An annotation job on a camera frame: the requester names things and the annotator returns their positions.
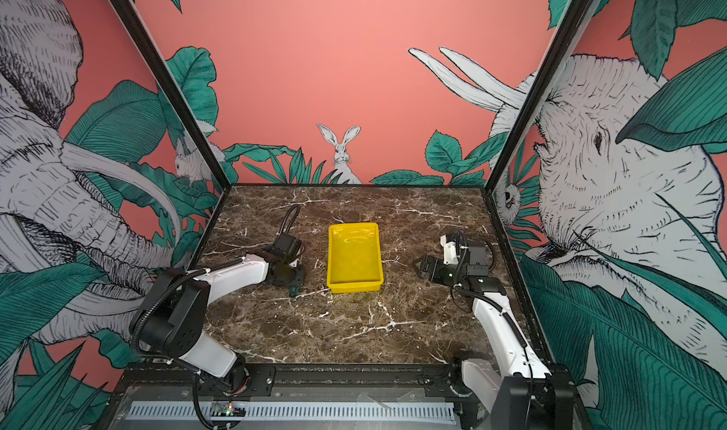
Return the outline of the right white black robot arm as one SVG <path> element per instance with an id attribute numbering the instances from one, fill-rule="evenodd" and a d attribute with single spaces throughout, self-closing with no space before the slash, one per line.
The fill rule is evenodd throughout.
<path id="1" fill-rule="evenodd" d="M 483 411 L 481 429 L 572 429 L 576 411 L 570 373 L 549 368 L 521 330 L 502 282 L 492 275 L 495 252 L 489 242 L 471 243 L 444 235 L 441 258 L 423 255 L 413 261 L 420 278 L 442 285 L 469 303 L 485 331 L 496 363 L 474 355 L 454 361 L 449 390 L 475 398 Z"/>

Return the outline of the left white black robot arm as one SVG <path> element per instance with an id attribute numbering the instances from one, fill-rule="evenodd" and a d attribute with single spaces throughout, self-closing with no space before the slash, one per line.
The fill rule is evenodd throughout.
<path id="1" fill-rule="evenodd" d="M 206 311 L 219 299 L 248 286 L 299 286 L 302 241 L 282 233 L 267 248 L 248 252 L 216 269 L 168 269 L 158 277 L 130 323 L 130 347 L 140 358 L 177 363 L 227 395 L 246 390 L 250 373 L 244 356 L 204 330 Z"/>

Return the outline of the yellow plastic bin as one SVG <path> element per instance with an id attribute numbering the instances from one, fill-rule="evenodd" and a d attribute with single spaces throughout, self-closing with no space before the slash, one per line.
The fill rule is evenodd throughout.
<path id="1" fill-rule="evenodd" d="M 333 294 L 379 292 L 384 283 L 379 226 L 329 227 L 327 287 Z"/>

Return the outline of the black front mounting rail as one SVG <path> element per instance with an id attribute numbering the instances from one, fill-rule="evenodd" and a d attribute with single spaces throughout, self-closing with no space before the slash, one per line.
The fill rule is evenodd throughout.
<path id="1" fill-rule="evenodd" d="M 247 364 L 247 382 L 232 393 L 223 380 L 200 373 L 201 395 L 270 397 L 274 388 L 423 388 L 427 397 L 475 399 L 465 386 L 461 363 L 455 364 Z M 123 374 L 115 394 L 132 386 L 181 388 L 193 385 L 192 372 L 166 364 L 134 364 Z"/>

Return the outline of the right black frame post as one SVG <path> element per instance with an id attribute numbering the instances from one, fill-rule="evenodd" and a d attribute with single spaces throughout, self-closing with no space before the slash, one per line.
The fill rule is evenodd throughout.
<path id="1" fill-rule="evenodd" d="M 524 105 L 519 109 L 516 122 L 509 132 L 504 149 L 490 175 L 485 187 L 487 196 L 494 194 L 495 187 L 505 174 L 509 161 L 516 155 L 521 142 L 534 123 L 536 114 L 543 107 L 554 85 L 559 81 L 568 57 L 579 44 L 599 3 L 600 0 L 569 0 L 562 21 L 543 57 L 543 62 L 526 95 Z"/>

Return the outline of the black frame post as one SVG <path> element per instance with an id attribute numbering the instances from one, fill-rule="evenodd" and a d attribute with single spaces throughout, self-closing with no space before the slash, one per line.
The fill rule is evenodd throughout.
<path id="1" fill-rule="evenodd" d="M 157 45 L 151 38 L 149 30 L 138 15 L 132 1 L 109 0 L 109 2 L 123 23 L 130 38 L 132 38 L 136 49 L 138 49 L 147 66 L 150 68 L 156 83 L 161 87 L 162 92 L 170 102 L 172 111 L 179 118 L 187 133 L 191 136 L 191 140 L 197 146 L 214 178 L 221 185 L 223 192 L 229 191 L 232 184 L 227 179 L 223 168 L 214 156 L 206 137 L 203 135 L 196 121 L 192 109 L 187 103 L 187 99 L 172 76 L 167 62 L 161 56 Z"/>
<path id="2" fill-rule="evenodd" d="M 579 44 L 599 3 L 600 0 L 569 0 L 562 21 L 543 57 L 543 62 L 526 95 L 524 105 L 519 109 L 516 122 L 509 132 L 504 149 L 490 175 L 485 187 L 487 196 L 494 194 L 495 187 L 505 174 L 509 161 L 516 155 L 521 142 L 534 123 L 536 114 L 543 107 L 554 85 L 559 81 L 568 57 Z"/>

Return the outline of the left black frame post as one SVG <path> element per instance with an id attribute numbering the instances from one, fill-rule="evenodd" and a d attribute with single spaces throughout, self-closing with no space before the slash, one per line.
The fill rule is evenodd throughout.
<path id="1" fill-rule="evenodd" d="M 191 140 L 197 146 L 214 178 L 221 185 L 223 192 L 229 191 L 232 184 L 227 179 L 223 168 L 214 156 L 206 137 L 203 135 L 196 121 L 192 109 L 187 103 L 187 99 L 172 76 L 167 62 L 161 56 L 157 45 L 151 38 L 149 30 L 138 15 L 132 1 L 109 0 L 109 2 L 123 23 L 130 38 L 132 38 L 136 49 L 138 49 L 147 66 L 150 68 L 156 83 L 161 87 L 162 92 L 170 102 L 172 111 L 179 118 L 187 133 L 191 136 Z"/>

